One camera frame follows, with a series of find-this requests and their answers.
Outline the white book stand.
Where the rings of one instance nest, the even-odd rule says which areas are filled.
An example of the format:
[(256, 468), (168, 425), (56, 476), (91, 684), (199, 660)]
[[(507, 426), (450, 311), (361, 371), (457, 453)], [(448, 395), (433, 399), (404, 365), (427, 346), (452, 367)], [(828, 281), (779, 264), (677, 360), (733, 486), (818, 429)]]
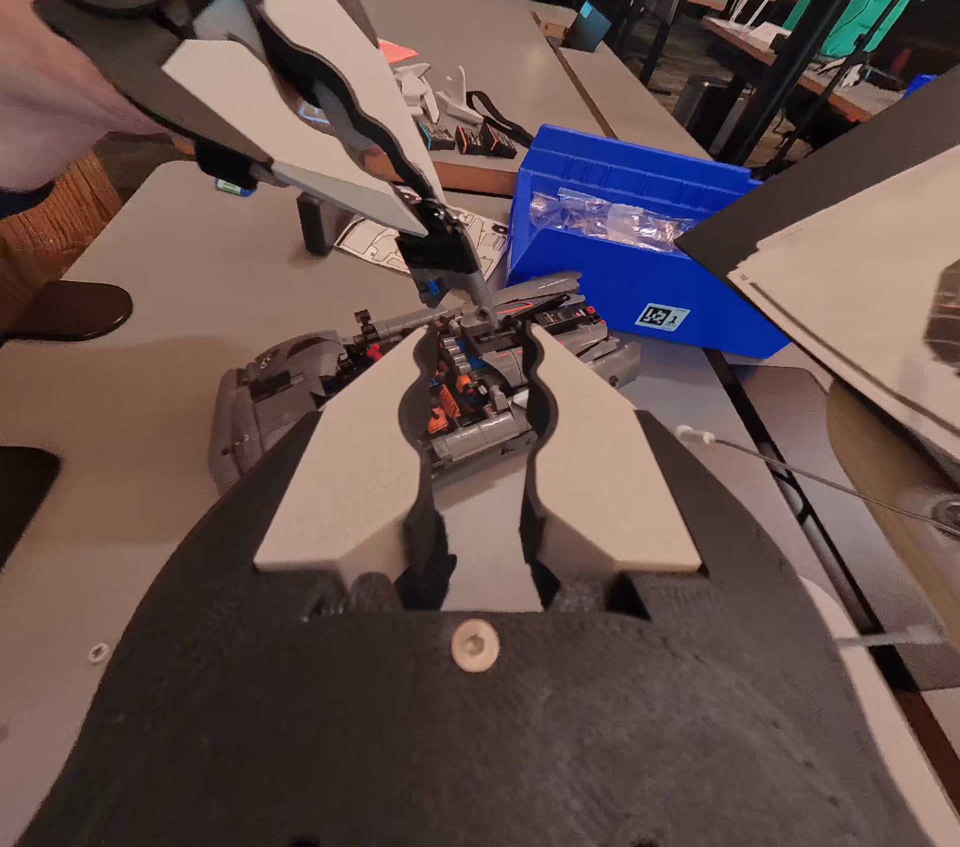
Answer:
[(813, 373), (751, 397), (796, 474), (804, 574), (884, 766), (933, 845), (958, 845), (958, 492), (910, 438)]

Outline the grey trash can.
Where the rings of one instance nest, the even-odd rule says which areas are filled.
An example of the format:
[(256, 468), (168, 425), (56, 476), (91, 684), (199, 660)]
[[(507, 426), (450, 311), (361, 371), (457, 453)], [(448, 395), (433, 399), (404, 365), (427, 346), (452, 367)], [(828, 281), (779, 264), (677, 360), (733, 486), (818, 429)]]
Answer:
[(703, 150), (709, 150), (745, 85), (737, 76), (725, 80), (694, 74), (684, 83), (672, 116)]

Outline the grey lego car model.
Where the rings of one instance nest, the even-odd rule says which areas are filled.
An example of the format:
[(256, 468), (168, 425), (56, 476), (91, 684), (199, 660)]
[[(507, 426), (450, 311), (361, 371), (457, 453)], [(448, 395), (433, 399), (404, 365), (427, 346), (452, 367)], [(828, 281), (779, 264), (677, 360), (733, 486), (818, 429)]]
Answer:
[(429, 382), (431, 419), (421, 442), (435, 481), (488, 460), (528, 451), (536, 433), (526, 418), (522, 337), (528, 324), (550, 336), (613, 388), (640, 373), (642, 344), (611, 332), (580, 290), (575, 271), (536, 277), (493, 294), (498, 327), (474, 306), (421, 308), (374, 319), (355, 313), (360, 331), (311, 332), (272, 345), (226, 371), (214, 407), (208, 468), (227, 493), (299, 421), (321, 412), (414, 329), (438, 328), (438, 366)]

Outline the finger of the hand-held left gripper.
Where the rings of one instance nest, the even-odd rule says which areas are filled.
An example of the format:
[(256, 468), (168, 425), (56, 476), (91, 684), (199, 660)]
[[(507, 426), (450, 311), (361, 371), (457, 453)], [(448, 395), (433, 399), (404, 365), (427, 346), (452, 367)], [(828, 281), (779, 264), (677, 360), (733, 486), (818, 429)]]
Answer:
[[(175, 50), (164, 63), (163, 70), (207, 108), (237, 128), (244, 138), (263, 149), (271, 162), (273, 153), (293, 154), (295, 165), (307, 166), (303, 144), (306, 129), (294, 128), (292, 124), (294, 117), (309, 124), (282, 98), (273, 77), (274, 69), (267, 61), (259, 60), (248, 47), (233, 40), (189, 40)], [(346, 210), (401, 233), (420, 236), (426, 233), (407, 205), (405, 208)]]
[(433, 161), (407, 109), (394, 73), (379, 49), (339, 0), (262, 0), (261, 39), (273, 70), (312, 106), (322, 109), (333, 135), (304, 128), (306, 166), (293, 154), (272, 153), (282, 181), (345, 209), (405, 209), (388, 181), (348, 153), (348, 126), (379, 147), (403, 185), (423, 203), (447, 206)]

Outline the person's left hand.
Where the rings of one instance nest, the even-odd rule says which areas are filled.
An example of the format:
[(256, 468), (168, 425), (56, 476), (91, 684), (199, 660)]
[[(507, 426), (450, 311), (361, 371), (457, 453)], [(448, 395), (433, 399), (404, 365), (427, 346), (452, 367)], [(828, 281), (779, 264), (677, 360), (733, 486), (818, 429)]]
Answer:
[(1, 188), (42, 192), (110, 133), (167, 134), (75, 45), (49, 29), (37, 0), (1, 0)]

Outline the dark grey divider panel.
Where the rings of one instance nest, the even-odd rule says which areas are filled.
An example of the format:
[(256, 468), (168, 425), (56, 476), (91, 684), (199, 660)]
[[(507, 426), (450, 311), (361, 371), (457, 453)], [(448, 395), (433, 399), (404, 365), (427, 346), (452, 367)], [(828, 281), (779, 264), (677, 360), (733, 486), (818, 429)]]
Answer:
[(761, 241), (958, 144), (955, 66), (702, 221), (678, 249), (726, 279)]

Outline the wooden slatted panel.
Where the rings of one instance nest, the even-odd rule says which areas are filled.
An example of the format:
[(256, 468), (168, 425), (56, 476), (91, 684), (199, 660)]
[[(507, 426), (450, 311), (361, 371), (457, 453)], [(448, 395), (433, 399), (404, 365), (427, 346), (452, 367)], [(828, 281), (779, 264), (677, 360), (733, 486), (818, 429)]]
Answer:
[(57, 281), (122, 209), (96, 153), (74, 160), (39, 205), (1, 222), (1, 327)]

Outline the clear plastic bags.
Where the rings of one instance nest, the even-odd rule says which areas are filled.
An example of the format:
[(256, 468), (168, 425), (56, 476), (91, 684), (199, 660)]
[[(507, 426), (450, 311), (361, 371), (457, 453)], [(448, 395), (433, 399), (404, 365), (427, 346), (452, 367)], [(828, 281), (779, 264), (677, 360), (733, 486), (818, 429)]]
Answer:
[(613, 203), (593, 194), (560, 187), (555, 194), (533, 193), (529, 205), (537, 229), (577, 234), (660, 254), (679, 252), (676, 242), (697, 225), (646, 207)]

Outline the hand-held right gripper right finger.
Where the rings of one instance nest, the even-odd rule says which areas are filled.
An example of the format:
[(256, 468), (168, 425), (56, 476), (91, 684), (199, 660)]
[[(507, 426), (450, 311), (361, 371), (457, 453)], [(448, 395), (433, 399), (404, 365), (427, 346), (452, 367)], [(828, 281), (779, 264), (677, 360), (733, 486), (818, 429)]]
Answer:
[(538, 591), (699, 572), (700, 552), (630, 400), (540, 325), (527, 327), (522, 354), (535, 442), (521, 546)]

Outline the black pole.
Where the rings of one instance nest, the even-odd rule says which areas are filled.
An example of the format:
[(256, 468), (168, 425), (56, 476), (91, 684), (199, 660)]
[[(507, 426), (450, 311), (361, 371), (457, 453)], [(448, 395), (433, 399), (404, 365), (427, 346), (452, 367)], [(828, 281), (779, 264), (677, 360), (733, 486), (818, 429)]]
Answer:
[(849, 2), (811, 0), (721, 148), (720, 161), (737, 167), (746, 163)]

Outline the blue plastic bin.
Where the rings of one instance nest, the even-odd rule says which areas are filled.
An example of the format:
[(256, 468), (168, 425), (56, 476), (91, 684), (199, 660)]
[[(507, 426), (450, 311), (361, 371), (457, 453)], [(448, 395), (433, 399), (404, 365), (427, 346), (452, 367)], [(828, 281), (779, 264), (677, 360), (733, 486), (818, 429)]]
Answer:
[(683, 252), (588, 236), (531, 214), (534, 198), (571, 191), (698, 226), (758, 185), (743, 167), (542, 125), (517, 172), (508, 284), (579, 272), (581, 292), (614, 330), (766, 361), (788, 337)]

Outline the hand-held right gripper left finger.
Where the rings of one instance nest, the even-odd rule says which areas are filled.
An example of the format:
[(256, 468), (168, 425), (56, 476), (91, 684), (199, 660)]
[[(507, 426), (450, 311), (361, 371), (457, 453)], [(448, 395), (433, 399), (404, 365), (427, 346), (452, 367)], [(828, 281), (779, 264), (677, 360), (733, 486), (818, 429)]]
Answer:
[(447, 594), (455, 570), (422, 439), (438, 365), (435, 325), (415, 328), (320, 412), (255, 553), (259, 573), (366, 575), (400, 594)]

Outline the black rectangular block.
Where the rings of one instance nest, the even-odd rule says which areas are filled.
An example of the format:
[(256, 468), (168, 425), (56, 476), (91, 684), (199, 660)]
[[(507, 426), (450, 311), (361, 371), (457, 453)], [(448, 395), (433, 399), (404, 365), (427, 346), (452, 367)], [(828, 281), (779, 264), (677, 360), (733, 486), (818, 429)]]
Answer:
[(329, 256), (340, 236), (341, 208), (307, 192), (296, 197), (296, 208), (307, 253)]

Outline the lego sticker sheet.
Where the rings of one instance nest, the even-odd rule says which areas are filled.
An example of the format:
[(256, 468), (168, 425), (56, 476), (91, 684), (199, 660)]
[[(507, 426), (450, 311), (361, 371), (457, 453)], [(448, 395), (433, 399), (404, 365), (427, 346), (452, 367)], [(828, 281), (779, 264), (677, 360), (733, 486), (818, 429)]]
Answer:
[[(481, 271), (488, 280), (507, 251), (509, 228), (505, 224), (459, 207), (451, 207), (453, 217), (462, 221), (476, 249)], [(398, 232), (366, 218), (358, 218), (337, 238), (335, 247), (385, 269), (408, 276), (409, 268), (397, 244)]]

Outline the dark grey lego assembly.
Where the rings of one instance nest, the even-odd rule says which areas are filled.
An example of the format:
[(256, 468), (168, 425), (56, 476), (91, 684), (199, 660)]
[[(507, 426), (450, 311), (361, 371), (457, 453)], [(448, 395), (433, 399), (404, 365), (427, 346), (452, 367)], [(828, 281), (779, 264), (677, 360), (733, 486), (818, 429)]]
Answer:
[(498, 328), (494, 295), (466, 226), (431, 198), (414, 203), (412, 211), (426, 233), (399, 232), (395, 240), (421, 303), (435, 311), (450, 290), (461, 290), (469, 295), (480, 322)]

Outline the green container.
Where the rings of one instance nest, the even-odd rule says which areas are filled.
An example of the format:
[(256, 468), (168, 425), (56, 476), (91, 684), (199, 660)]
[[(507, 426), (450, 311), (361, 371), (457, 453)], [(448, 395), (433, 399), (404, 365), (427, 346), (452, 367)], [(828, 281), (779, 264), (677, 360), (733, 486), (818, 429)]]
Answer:
[[(818, 56), (834, 60), (851, 54), (856, 48), (860, 36), (874, 26), (877, 19), (892, 1), (894, 0), (850, 0), (823, 41)], [(879, 47), (894, 23), (905, 12), (910, 1), (900, 0), (897, 2), (870, 38), (867, 50), (874, 51)]]

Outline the white plastic bracket parts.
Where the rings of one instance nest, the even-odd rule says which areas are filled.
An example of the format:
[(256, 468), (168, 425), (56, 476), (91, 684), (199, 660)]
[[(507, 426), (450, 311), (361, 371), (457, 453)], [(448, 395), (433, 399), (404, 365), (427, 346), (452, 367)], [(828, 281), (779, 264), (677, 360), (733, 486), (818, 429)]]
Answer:
[(442, 112), (457, 121), (479, 126), (484, 118), (471, 107), (467, 97), (466, 72), (462, 65), (455, 75), (447, 76), (445, 86), (439, 91), (428, 83), (428, 62), (407, 63), (395, 66), (391, 73), (411, 116), (426, 116), (438, 124)]

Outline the dark blue small box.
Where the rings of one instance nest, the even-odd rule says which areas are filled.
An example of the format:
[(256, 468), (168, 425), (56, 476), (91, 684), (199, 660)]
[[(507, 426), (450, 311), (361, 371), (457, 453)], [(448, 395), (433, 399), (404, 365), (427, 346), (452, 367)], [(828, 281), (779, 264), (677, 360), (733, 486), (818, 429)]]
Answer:
[(563, 49), (594, 53), (611, 29), (611, 21), (589, 0), (582, 2), (560, 41)]

